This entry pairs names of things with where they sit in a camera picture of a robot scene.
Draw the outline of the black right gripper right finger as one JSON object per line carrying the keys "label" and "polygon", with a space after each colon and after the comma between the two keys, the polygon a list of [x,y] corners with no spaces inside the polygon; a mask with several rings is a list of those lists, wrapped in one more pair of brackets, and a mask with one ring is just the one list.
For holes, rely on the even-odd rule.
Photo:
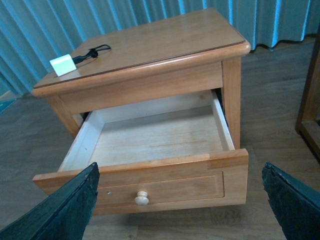
{"label": "black right gripper right finger", "polygon": [[269,205],[288,240],[320,238],[320,193],[277,166],[262,169]]}

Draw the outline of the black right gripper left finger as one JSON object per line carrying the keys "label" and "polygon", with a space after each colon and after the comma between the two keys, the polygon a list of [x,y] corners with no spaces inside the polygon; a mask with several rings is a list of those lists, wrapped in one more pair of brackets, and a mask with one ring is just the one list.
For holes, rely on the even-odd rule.
{"label": "black right gripper left finger", "polygon": [[98,197],[92,163],[31,211],[0,231],[2,240],[81,240]]}

